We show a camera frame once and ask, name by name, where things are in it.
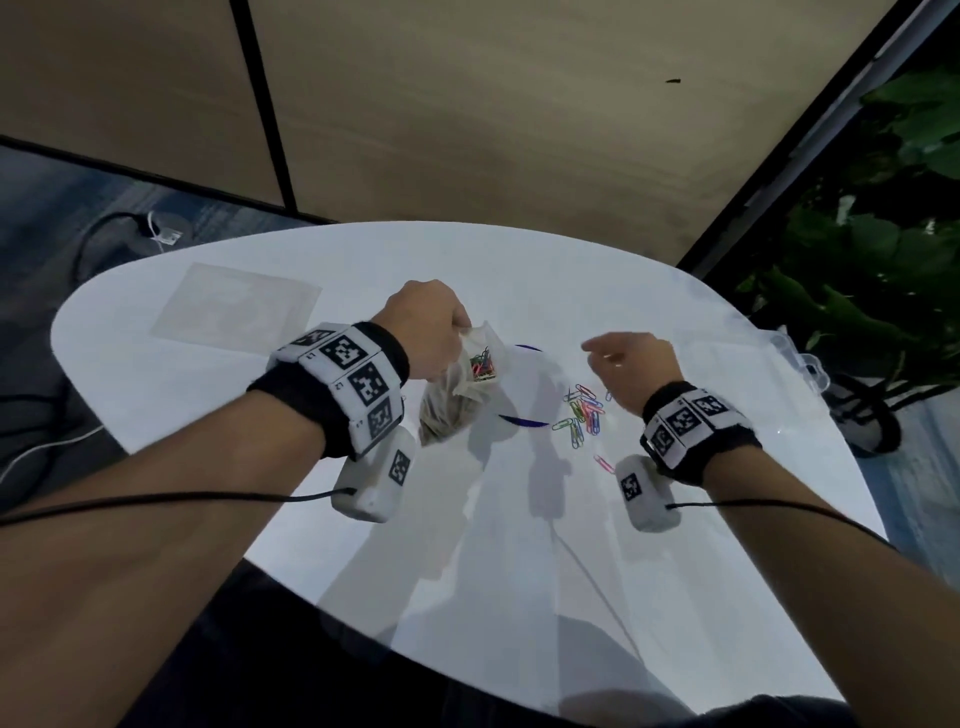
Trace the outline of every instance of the person's lap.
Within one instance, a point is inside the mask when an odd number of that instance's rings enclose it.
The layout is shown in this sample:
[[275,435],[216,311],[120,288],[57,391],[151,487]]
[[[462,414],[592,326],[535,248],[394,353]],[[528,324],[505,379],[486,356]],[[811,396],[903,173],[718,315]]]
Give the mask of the person's lap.
[[[574,725],[389,652],[322,616],[247,562],[210,601],[120,725],[295,728],[400,722],[465,728]],[[760,695],[670,728],[855,725],[843,703]]]

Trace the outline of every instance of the hand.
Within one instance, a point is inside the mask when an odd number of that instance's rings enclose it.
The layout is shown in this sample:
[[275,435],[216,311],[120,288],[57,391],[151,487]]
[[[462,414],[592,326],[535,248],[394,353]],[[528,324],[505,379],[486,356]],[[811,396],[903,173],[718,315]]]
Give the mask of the hand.
[[472,326],[457,295],[438,280],[408,280],[371,321],[396,337],[411,379],[441,375],[460,355],[460,329]]
[[654,392],[684,379],[670,342],[652,333],[605,333],[580,348],[590,352],[590,368],[617,403],[638,417],[643,416],[643,405]]

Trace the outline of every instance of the white marker block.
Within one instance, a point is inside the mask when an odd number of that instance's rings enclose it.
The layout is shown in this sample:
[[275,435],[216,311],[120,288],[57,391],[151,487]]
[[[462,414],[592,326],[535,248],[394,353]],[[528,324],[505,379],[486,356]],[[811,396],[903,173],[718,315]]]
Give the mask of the white marker block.
[[338,493],[330,498],[330,503],[352,519],[387,522],[400,506],[403,484],[419,449],[416,435],[403,425],[394,427],[360,460],[348,458],[335,487],[353,488],[356,493]]
[[657,472],[652,458],[628,455],[616,464],[616,481],[637,531],[661,533],[680,525],[680,511],[666,509],[674,502],[670,479]]

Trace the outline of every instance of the white table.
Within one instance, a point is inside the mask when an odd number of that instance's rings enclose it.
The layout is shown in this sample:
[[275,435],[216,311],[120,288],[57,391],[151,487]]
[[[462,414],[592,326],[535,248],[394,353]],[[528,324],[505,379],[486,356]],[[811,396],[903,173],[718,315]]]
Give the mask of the white table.
[[[506,342],[540,347],[589,386],[599,385],[579,343],[606,330],[681,339],[755,331],[679,270],[541,232],[362,223],[225,240],[108,271],[57,316],[58,361],[129,452],[236,397],[264,368],[264,355],[148,333],[194,262],[321,286],[311,324],[370,317],[404,281],[439,278],[475,323],[490,320]],[[704,368],[687,359],[684,368]],[[734,373],[718,369],[706,366],[701,383],[723,391]],[[839,432],[791,374],[783,381],[807,415],[761,417],[761,440],[834,506],[882,533]],[[750,362],[736,376],[771,381]],[[416,403],[416,388],[408,401]],[[636,450],[640,431],[615,409],[602,433],[611,462]],[[672,531],[638,533],[593,450],[496,418],[474,429],[421,453],[420,477],[389,523],[351,521],[325,501],[292,504],[248,558],[397,652],[550,713],[575,718],[603,705],[654,719],[761,692],[838,696],[715,511],[688,509]],[[340,466],[322,461],[298,493],[328,489]],[[444,473],[444,482],[424,473]],[[685,486],[675,495],[704,499]]]

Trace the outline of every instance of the forearm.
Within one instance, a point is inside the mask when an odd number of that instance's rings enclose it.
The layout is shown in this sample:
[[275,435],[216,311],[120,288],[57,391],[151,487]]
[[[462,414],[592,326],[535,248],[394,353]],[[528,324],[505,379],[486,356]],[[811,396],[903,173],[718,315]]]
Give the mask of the forearm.
[[[167,491],[289,495],[323,452],[318,425],[254,392],[31,508]],[[115,725],[278,507],[132,506],[0,529],[0,723]]]
[[[762,450],[716,455],[714,500],[828,507]],[[865,728],[960,715],[960,595],[857,529],[795,509],[721,508],[780,604]]]

